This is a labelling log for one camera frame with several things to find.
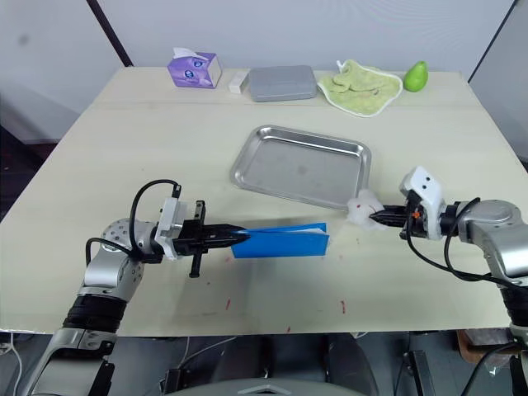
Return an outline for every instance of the green towel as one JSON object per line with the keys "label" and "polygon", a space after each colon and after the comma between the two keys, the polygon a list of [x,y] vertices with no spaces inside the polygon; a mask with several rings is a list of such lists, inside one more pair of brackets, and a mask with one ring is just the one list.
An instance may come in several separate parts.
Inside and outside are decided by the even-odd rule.
{"label": "green towel", "polygon": [[340,73],[325,76],[318,83],[330,104],[356,116],[378,115],[403,89],[402,80],[353,60],[337,62]]}

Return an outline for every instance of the table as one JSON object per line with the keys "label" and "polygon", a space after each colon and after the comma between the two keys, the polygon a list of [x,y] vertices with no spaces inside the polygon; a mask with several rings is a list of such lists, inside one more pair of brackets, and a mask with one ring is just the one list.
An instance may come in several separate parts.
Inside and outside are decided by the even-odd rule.
{"label": "table", "polygon": [[[206,223],[246,227],[326,221],[326,257],[234,260],[211,251],[201,277],[191,259],[147,265],[120,335],[186,336],[486,328],[509,319],[496,286],[466,283],[421,262],[399,230],[364,231],[343,212],[240,190],[229,169],[251,130],[274,124],[356,139],[372,152],[370,188],[401,204],[398,184],[415,165],[445,200],[504,199],[528,213],[528,177],[458,73],[431,73],[364,119],[311,100],[254,103],[227,89],[177,88],[164,68],[124,68],[79,117],[0,224],[0,328],[53,332],[84,272],[84,243],[128,215],[150,180],[204,199]],[[156,221],[169,187],[148,191],[138,218]],[[486,272],[475,246],[453,244],[453,263]],[[441,260],[442,245],[417,241]]]}

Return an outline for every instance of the pear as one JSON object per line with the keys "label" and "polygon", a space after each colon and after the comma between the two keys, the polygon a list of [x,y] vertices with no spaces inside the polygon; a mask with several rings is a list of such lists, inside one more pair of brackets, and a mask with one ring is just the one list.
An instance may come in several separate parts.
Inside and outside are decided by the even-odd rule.
{"label": "pear", "polygon": [[427,78],[427,64],[421,60],[412,66],[403,78],[403,86],[410,92],[418,92],[426,86]]}

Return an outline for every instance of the purple tissue box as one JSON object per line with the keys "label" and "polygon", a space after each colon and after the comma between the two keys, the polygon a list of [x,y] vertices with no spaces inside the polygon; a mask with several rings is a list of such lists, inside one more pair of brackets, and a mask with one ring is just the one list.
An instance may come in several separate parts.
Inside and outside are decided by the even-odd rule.
{"label": "purple tissue box", "polygon": [[222,68],[216,54],[197,52],[194,56],[175,58],[167,69],[178,87],[214,88],[222,75]]}

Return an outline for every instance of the stainless steel tray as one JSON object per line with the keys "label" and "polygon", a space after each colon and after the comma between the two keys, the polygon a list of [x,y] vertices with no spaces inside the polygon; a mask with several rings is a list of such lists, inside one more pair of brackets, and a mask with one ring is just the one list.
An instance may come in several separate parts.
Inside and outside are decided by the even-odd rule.
{"label": "stainless steel tray", "polygon": [[347,210],[367,187],[369,170],[370,150],[362,143],[264,125],[249,135],[231,181],[245,190]]}

